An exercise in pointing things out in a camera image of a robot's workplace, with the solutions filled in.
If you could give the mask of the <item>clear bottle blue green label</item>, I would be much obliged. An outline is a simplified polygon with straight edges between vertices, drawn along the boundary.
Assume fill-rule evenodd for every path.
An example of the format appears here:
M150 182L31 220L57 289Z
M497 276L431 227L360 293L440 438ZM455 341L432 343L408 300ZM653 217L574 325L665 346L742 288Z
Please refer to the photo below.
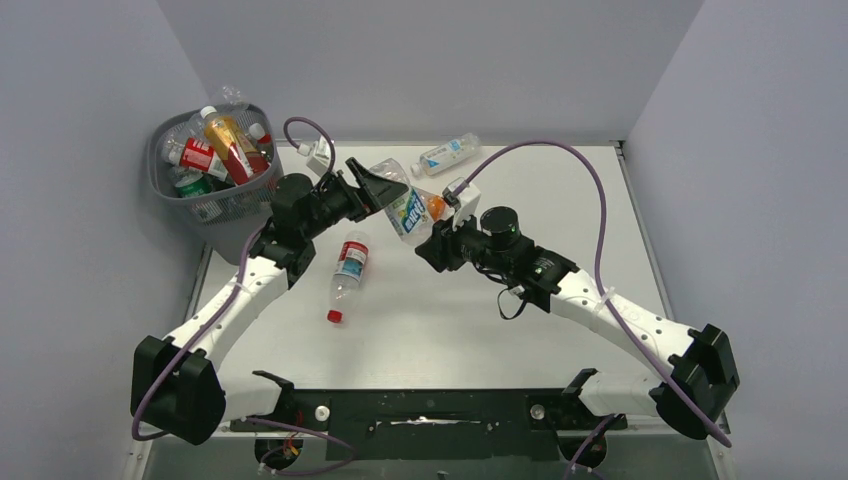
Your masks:
M425 193L412 185L403 167L392 158L370 167L369 171L408 187L407 192L384 211L401 241L412 248L424 243L430 237L435 223Z

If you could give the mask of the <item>clear bottle red teal label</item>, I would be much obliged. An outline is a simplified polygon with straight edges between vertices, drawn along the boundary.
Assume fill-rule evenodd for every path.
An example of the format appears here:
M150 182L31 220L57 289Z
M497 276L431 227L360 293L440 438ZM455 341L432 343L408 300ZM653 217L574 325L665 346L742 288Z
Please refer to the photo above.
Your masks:
M351 231L342 243L331 277L327 320L341 324L355 310L362 278L369 258L370 237L361 230Z

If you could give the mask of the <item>clear bottle white blue label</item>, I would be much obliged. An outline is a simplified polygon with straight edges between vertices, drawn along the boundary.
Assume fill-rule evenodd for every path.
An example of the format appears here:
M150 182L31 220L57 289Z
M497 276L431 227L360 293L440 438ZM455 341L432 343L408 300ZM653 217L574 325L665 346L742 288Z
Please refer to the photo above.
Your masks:
M409 172L414 178L432 177L476 157L481 148L480 138L476 134L466 133L422 153L409 167Z

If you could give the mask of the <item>brown tea bottle red base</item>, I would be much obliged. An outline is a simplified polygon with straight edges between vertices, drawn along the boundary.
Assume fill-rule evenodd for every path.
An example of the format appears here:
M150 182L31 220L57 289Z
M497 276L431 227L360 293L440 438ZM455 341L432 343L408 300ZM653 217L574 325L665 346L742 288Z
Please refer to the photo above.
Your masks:
M269 168L265 157L252 142L232 115L222 114L213 106L200 110L203 133L222 160L236 185L249 183Z

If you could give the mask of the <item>clear unlabelled bottle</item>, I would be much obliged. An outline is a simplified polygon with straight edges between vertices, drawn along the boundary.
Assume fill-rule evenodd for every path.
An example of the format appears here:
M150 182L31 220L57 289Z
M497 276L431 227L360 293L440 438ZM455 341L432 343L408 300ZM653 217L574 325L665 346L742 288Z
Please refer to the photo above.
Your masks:
M222 115L237 116L246 110L249 104L248 97L240 89L232 85L224 85L211 95L201 109L214 107ZM203 133L204 120L200 111L192 114L185 124L185 129L190 136L194 137Z

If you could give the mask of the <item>clear bottle green white label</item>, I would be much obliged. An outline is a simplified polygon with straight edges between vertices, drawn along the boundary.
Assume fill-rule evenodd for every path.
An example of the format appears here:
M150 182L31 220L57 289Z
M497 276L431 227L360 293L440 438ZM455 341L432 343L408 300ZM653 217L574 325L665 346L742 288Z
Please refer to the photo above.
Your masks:
M175 166L169 170L168 176L180 198L199 197L213 192L211 184L199 171Z

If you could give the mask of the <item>clear bottle red white label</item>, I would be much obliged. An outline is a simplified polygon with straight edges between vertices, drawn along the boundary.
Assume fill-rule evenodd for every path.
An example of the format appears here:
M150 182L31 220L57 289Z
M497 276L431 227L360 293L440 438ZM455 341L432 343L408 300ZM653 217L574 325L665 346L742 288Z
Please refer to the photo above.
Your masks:
M196 170L220 181L226 181L229 176L214 148L194 137L185 140L167 138L161 151L164 159L174 166Z

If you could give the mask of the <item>orange tinted bottle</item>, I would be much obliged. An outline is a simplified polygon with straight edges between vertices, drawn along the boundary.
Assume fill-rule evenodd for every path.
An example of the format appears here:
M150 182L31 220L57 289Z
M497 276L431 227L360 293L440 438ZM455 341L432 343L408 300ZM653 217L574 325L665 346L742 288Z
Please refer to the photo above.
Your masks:
M417 188L416 192L421 196L430 217L434 221L444 220L452 215L453 209L440 195L420 188Z

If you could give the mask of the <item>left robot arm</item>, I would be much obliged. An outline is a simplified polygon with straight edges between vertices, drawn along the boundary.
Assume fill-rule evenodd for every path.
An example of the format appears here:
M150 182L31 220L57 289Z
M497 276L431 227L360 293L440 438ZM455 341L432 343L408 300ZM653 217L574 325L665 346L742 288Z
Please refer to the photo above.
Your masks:
M271 215L248 236L236 274L192 318L164 338L148 336L138 344L130 405L134 440L174 435L199 445L225 422L281 408L290 382L259 371L258 385L227 384L218 370L251 324L306 272L316 237L342 220L360 222L409 191L355 158L346 165L353 185L333 171L317 183L301 173L281 177Z

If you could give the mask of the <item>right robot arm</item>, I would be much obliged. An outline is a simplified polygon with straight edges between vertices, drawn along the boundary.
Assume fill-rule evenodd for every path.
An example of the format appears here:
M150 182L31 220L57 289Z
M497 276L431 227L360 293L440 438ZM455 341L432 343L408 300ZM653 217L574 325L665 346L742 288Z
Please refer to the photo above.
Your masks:
M582 370L562 400L564 417L585 427L611 414L661 418L691 439L729 445L718 420L740 385L730 339L712 324L697 330L599 286L586 270L523 235L508 207L461 226L434 224L416 254L438 272L469 264L523 304L571 320L633 356L651 374L630 378Z

